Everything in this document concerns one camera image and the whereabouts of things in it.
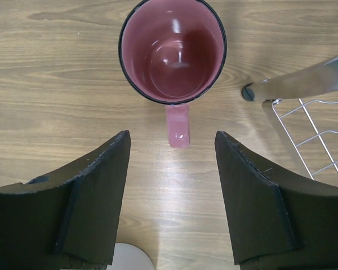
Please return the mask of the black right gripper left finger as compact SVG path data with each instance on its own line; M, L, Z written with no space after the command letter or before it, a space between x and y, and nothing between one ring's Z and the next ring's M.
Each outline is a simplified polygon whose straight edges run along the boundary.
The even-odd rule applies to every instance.
M123 130L61 168L0 186L0 269L111 265L129 159Z

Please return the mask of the pink ceramic mug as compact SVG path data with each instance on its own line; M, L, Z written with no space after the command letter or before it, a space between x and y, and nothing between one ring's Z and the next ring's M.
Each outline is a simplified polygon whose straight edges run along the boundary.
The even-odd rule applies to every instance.
M168 142L190 146L189 104L216 82L226 33L205 1L141 1L126 17L118 57L133 89L166 111Z

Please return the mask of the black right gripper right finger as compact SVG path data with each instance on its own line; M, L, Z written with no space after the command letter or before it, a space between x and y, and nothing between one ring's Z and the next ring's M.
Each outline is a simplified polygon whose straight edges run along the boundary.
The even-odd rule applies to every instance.
M338 269L338 187L296 174L223 131L215 151L236 265Z

